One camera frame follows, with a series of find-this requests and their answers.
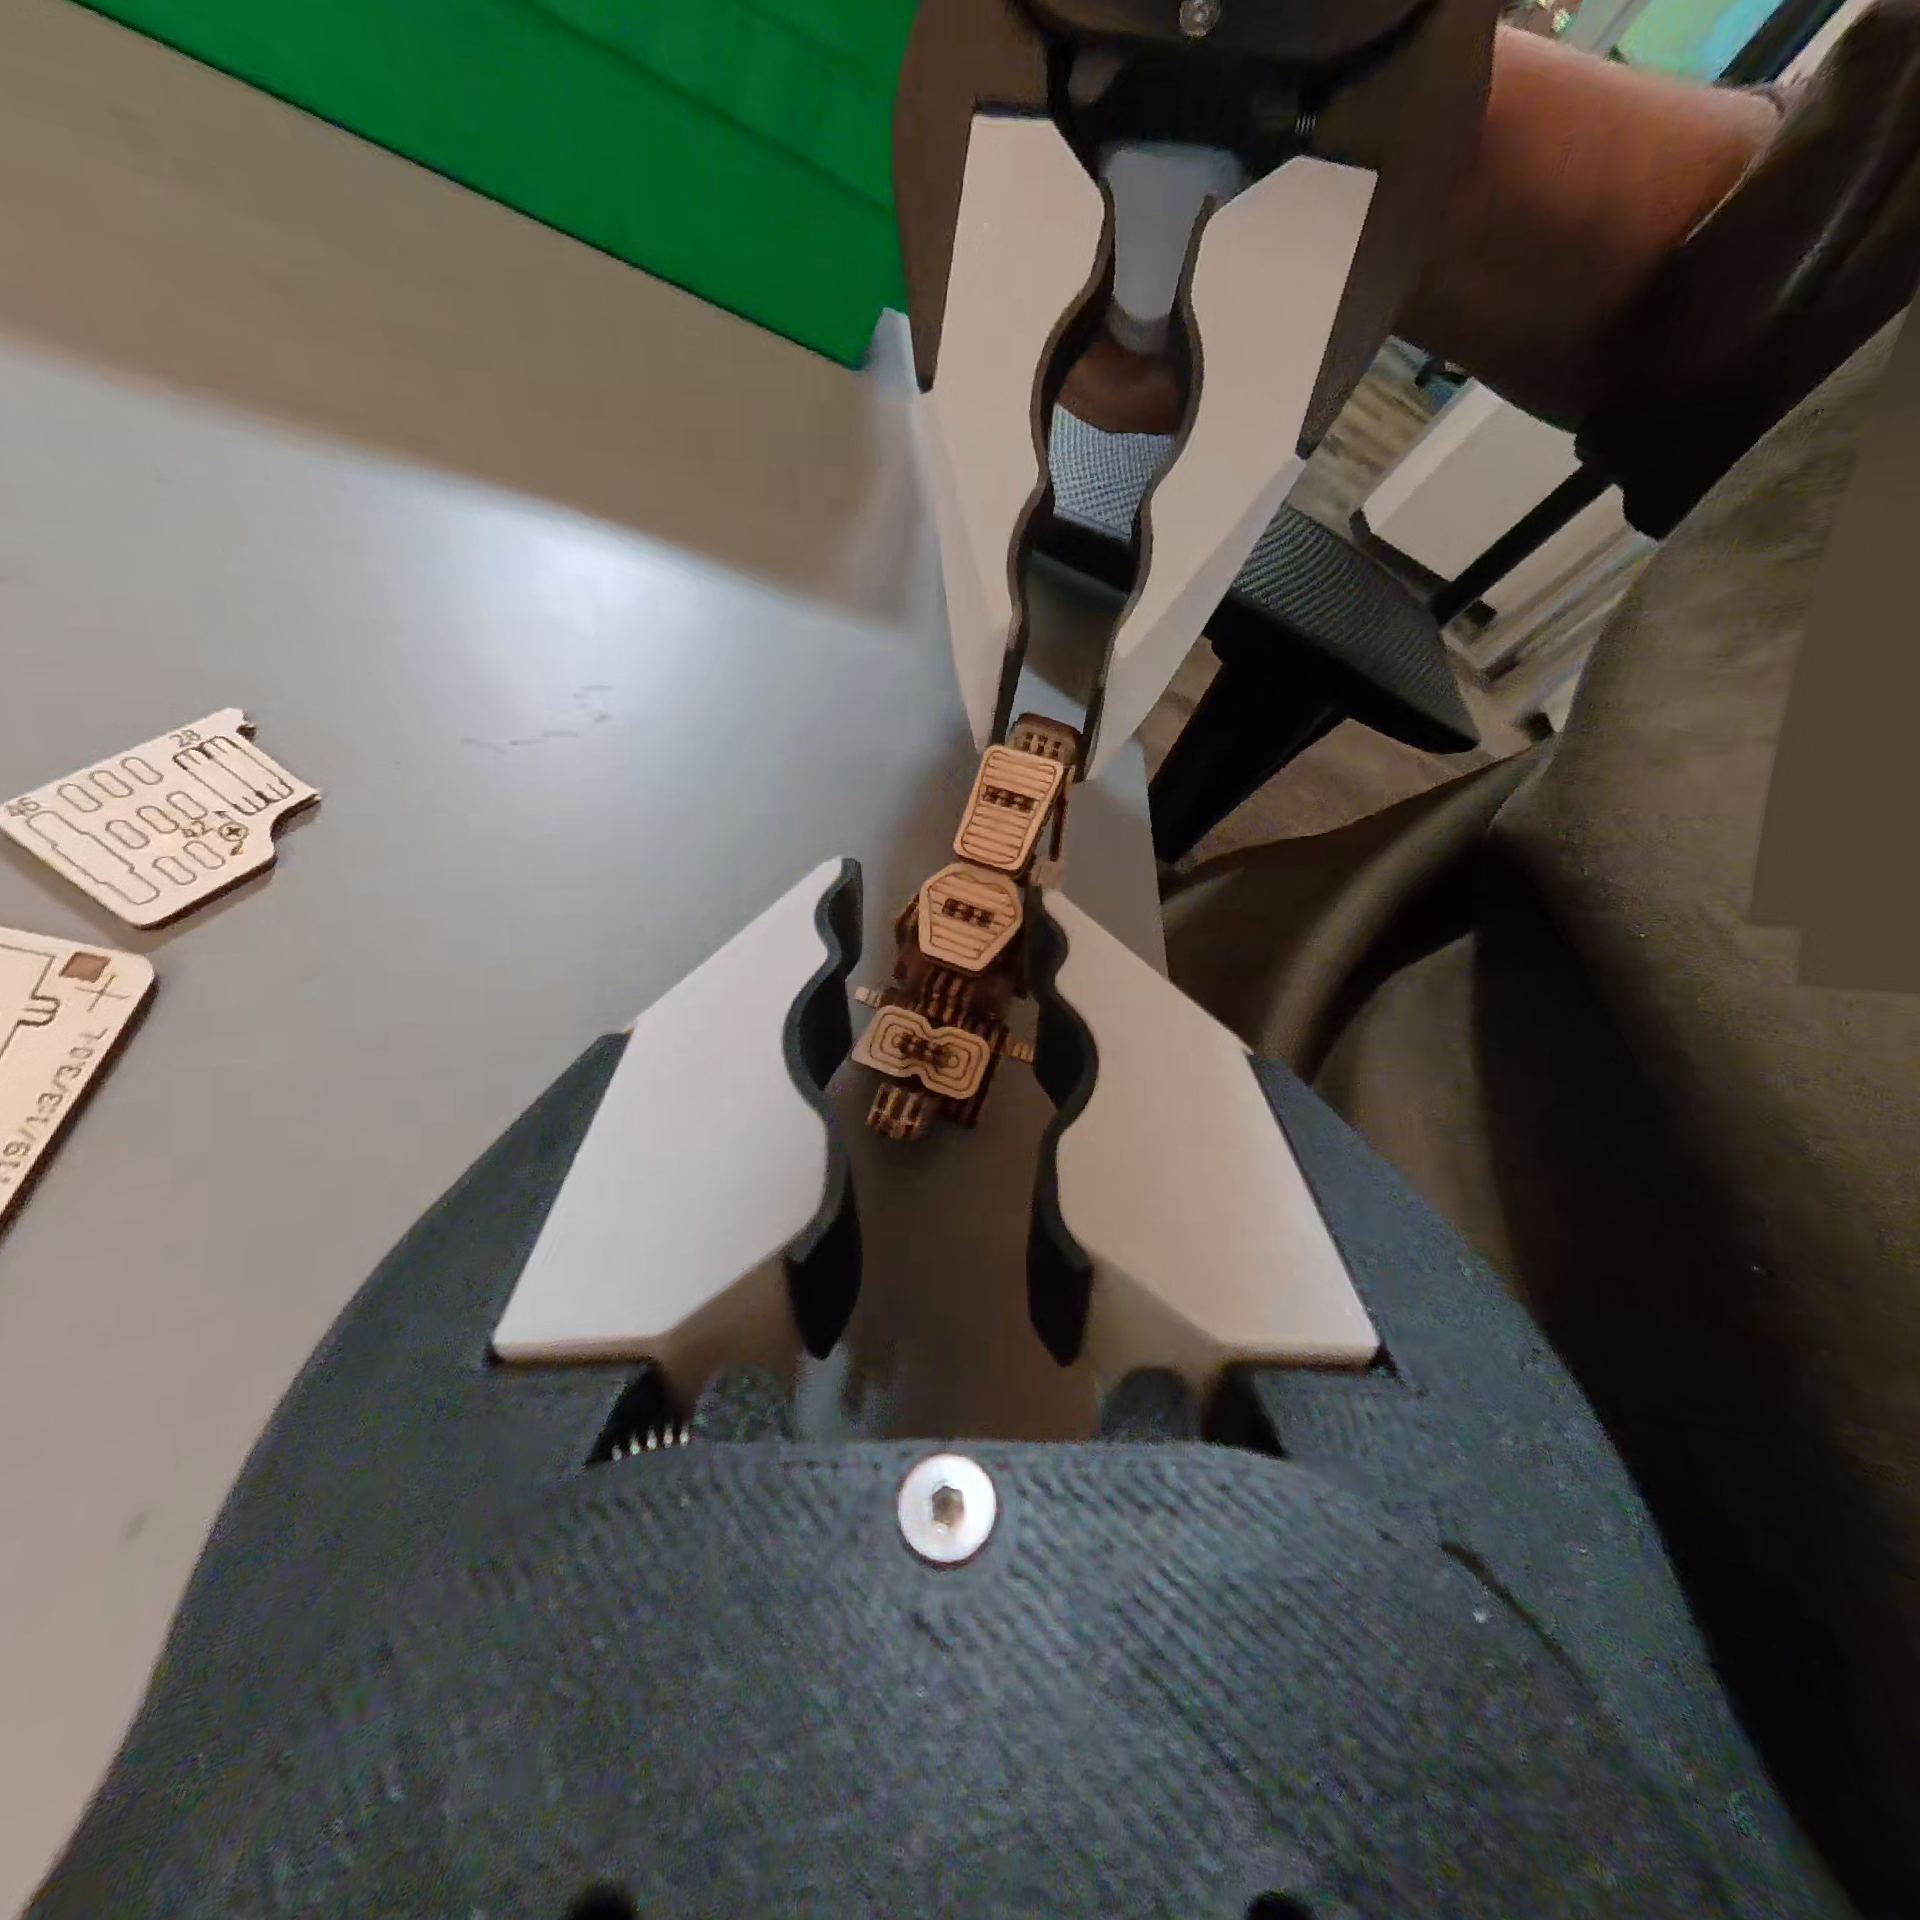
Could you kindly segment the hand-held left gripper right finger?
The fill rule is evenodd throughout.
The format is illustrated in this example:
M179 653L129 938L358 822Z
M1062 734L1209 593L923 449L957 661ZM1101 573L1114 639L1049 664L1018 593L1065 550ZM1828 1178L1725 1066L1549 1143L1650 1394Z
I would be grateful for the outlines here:
M1062 890L1032 905L1038 1433L1091 1437L1137 1374L1208 1409L1236 1372L1371 1366L1377 1321L1253 1052Z

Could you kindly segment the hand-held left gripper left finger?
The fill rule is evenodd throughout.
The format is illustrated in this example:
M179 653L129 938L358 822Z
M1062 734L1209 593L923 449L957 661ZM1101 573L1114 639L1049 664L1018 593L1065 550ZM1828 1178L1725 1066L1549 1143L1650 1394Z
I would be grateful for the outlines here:
M497 1319L497 1361L635 1359L684 1412L723 1385L804 1388L861 1277L833 1079L864 908L859 861L830 857L635 1014Z

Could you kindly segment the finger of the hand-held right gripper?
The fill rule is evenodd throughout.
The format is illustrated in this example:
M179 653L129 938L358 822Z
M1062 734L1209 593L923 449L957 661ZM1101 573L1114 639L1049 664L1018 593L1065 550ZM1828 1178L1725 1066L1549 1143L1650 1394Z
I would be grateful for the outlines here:
M1189 417L1144 495L1140 566L1089 720L1086 780L1150 716L1306 465L1309 400L1373 193L1371 168L1294 157L1195 232Z
M1101 186L1046 118L979 111L940 346L916 404L952 670L979 750L1008 725L1027 647L1025 553L1049 490L1049 376L1112 263Z

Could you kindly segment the small wooden puzzle model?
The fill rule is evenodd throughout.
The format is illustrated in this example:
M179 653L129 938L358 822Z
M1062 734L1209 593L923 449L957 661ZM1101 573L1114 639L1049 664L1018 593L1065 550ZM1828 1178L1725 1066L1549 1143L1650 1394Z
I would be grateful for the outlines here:
M1038 711L981 754L946 864L897 913L890 975L856 989L872 1016L850 1058L874 1079L878 1135L976 1127L998 1066L1034 1065L1016 1007L1034 994L1034 909L1062 864L1081 754L1081 732Z

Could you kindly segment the person's right hand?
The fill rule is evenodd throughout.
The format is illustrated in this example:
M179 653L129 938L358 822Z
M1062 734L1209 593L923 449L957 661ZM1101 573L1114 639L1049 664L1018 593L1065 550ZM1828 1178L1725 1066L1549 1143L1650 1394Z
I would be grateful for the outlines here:
M1065 372L1058 404L1099 432L1169 438L1186 413L1184 364L1165 344L1144 351L1101 326Z

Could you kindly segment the white box stand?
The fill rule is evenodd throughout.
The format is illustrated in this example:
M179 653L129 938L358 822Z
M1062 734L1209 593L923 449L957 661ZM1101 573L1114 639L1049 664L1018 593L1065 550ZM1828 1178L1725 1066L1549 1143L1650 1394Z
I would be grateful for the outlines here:
M1373 482L1348 530L1425 590L1449 585L1574 470L1570 432L1473 380Z

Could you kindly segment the black mesh chair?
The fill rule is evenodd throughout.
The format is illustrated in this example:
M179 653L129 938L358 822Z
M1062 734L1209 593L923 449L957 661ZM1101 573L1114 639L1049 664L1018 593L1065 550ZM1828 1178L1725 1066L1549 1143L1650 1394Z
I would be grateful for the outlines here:
M1104 588L1130 588L1137 511L1170 453L1165 436L1108 434L1057 406L1038 550ZM1345 722L1419 751L1481 742L1427 604L1292 506L1267 526L1205 638L1214 679L1147 783L1161 864L1184 858Z

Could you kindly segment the green plastic bin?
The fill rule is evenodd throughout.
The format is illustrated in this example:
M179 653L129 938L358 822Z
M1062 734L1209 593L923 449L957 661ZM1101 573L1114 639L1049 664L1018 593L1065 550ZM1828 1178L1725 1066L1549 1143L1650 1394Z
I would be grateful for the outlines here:
M908 1L97 1L109 20L856 368L905 311Z

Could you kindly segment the large wooden parts sheet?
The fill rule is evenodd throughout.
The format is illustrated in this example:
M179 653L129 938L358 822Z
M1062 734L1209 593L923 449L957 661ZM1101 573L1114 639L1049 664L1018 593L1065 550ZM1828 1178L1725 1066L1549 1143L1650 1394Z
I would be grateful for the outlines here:
M3 1223L154 992L140 953L3 928Z

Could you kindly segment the small wooden parts card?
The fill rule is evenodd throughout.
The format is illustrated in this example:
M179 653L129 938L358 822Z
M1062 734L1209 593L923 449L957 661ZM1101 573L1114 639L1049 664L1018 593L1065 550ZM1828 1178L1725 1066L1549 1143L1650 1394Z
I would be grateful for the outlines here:
M267 872L278 830L320 791L221 708L3 805L3 830L137 930L165 928Z

